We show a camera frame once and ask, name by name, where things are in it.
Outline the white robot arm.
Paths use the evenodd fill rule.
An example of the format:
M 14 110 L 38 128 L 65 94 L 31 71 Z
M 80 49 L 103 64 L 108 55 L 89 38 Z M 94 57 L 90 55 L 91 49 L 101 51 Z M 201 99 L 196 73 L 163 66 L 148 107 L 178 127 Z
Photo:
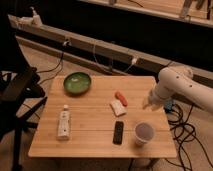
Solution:
M 143 108 L 157 110 L 175 93 L 183 95 L 203 110 L 213 113 L 213 88 L 192 80 L 193 71 L 187 66 L 170 66 L 160 70 L 158 83 L 143 100 Z

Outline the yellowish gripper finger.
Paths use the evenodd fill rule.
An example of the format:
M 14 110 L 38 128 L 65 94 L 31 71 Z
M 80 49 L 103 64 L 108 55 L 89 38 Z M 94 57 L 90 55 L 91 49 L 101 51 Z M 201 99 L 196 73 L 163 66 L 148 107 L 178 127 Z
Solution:
M 142 108 L 146 109 L 147 107 L 149 107 L 151 105 L 150 101 L 148 98 L 144 98 L 143 102 L 142 102 Z

